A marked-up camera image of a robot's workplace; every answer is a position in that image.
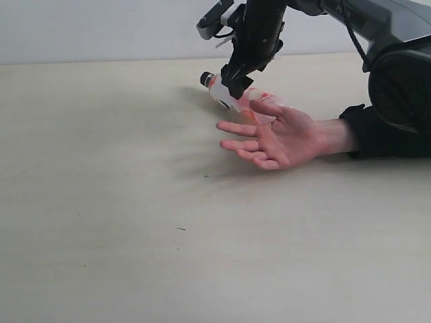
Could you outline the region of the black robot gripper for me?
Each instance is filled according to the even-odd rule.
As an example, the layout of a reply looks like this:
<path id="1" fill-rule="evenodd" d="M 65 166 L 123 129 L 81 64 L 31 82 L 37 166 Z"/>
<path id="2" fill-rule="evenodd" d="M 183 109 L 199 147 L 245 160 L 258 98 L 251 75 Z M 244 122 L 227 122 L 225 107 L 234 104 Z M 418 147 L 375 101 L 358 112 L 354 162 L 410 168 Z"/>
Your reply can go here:
<path id="1" fill-rule="evenodd" d="M 220 71 L 222 84 L 228 86 L 234 99 L 241 99 L 253 84 L 249 76 L 238 77 L 238 74 L 263 71 L 283 46 L 279 35 L 285 11 L 285 1 L 246 2 L 243 19 L 234 29 L 234 51 Z"/>

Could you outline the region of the black sleeved forearm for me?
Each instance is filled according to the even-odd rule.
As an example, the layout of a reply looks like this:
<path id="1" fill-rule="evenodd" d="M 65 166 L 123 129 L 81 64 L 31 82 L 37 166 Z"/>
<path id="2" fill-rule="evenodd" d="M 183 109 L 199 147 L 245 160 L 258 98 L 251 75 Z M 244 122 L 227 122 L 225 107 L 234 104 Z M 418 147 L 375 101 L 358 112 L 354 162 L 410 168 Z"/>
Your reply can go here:
<path id="1" fill-rule="evenodd" d="M 352 159 L 430 157 L 430 135 L 392 127 L 372 106 L 350 106 L 339 118 L 356 138 L 356 148 L 347 153 Z"/>

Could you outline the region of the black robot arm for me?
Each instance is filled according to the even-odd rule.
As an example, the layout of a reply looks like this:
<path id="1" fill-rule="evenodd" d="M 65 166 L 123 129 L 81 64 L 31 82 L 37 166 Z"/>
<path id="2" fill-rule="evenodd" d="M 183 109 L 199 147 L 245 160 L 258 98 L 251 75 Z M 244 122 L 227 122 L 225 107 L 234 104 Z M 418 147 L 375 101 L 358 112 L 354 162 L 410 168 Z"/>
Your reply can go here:
<path id="1" fill-rule="evenodd" d="M 220 1 L 220 23 L 233 30 L 222 84 L 239 99 L 283 46 L 286 8 L 341 22 L 369 74 L 368 93 L 390 125 L 430 132 L 430 6 L 415 1 Z"/>

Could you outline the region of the person's open bare hand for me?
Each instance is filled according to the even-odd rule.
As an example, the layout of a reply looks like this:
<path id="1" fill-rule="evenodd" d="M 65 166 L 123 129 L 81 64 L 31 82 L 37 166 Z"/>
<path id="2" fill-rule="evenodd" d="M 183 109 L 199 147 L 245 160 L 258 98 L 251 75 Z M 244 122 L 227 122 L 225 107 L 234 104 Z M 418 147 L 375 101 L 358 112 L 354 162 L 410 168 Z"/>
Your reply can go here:
<path id="1" fill-rule="evenodd" d="M 294 108 L 257 100 L 251 102 L 251 108 L 274 120 L 257 125 L 220 121 L 216 128 L 247 137 L 244 141 L 224 139 L 220 147 L 262 170 L 285 170 L 317 157 L 358 149 L 355 134 L 342 119 L 314 120 Z"/>

